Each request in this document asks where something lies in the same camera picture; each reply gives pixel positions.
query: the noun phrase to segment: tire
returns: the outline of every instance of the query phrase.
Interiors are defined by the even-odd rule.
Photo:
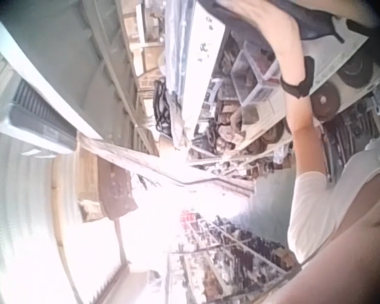
[[[370,83],[373,76],[373,56],[366,47],[356,52],[336,73],[348,86],[360,89]]]

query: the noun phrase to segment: floor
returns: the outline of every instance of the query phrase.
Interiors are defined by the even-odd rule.
[[[256,235],[287,246],[295,174],[295,168],[291,168],[258,178],[254,195],[230,220]]]

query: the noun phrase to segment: white t-shirt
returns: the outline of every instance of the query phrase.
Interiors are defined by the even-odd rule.
[[[324,174],[305,172],[294,185],[288,243],[299,263],[320,248],[342,223],[363,185],[380,173],[380,137],[355,154],[334,187]]]

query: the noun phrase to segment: black wristband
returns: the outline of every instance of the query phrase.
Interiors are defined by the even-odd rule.
[[[312,84],[314,83],[314,59],[310,56],[304,56],[304,66],[305,79],[301,81],[298,85],[288,84],[284,81],[283,77],[280,78],[280,83],[283,90],[297,98],[308,96],[310,94]]]

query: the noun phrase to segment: car part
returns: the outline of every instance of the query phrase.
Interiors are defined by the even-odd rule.
[[[367,28],[352,20],[347,20],[348,29],[369,37],[365,44],[366,51],[373,57],[374,62],[380,67],[380,25],[376,28]]]
[[[314,116],[323,122],[335,117],[341,106],[341,98],[337,87],[326,82],[311,95],[311,105]]]
[[[362,47],[336,73],[346,85],[359,89],[372,80],[373,62],[366,47]]]
[[[257,155],[260,153],[263,153],[267,149],[267,144],[263,142],[260,138],[257,140],[253,141],[247,148],[246,150],[251,154],[251,155]]]
[[[262,135],[262,141],[265,144],[277,144],[280,138],[284,134],[284,124],[282,121],[271,127],[264,135]]]
[[[156,80],[153,93],[153,113],[155,114],[157,131],[172,138],[170,108],[166,100],[166,91],[164,79]]]
[[[239,15],[222,7],[216,0],[199,0],[199,2],[207,12],[218,18],[229,29],[236,32],[238,39],[253,42],[257,46],[271,51],[272,48],[263,35]],[[307,9],[287,0],[272,0],[271,3],[296,19],[302,40],[314,40],[332,35],[340,43],[344,42],[343,38],[334,28],[332,14],[325,11]]]

